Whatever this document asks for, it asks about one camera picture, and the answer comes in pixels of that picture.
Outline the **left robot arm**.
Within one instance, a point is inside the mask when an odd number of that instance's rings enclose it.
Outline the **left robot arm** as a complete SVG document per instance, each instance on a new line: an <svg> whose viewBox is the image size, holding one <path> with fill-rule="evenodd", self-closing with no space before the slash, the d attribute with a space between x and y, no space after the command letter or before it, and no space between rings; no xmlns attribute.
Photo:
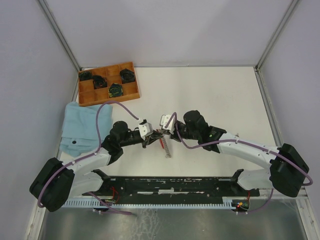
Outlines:
<svg viewBox="0 0 320 240"><path fill-rule="evenodd" d="M60 209L68 199L88 192L106 195L111 183L101 168L117 161L124 147L141 144L146 148L161 137L162 134L146 121L134 130L129 129L126 122L117 121L100 147L88 155L66 164L50 158L30 185L29 192L50 212Z"/></svg>

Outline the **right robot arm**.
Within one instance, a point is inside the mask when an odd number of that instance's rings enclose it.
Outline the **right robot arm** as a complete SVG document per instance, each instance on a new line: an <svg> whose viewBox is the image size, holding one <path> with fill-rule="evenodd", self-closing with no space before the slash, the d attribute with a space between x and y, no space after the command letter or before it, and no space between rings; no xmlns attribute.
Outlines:
<svg viewBox="0 0 320 240"><path fill-rule="evenodd" d="M308 165L290 144L267 146L243 140L225 129L209 125L197 110L185 113L183 121L177 119L176 113L162 115L160 126L171 139L183 145L186 140L197 141L197 145L186 145L187 149L202 148L259 166L258 170L238 169L234 173L229 189L236 196L247 190L275 189L287 197L295 198L301 187L313 183L308 174Z"/></svg>

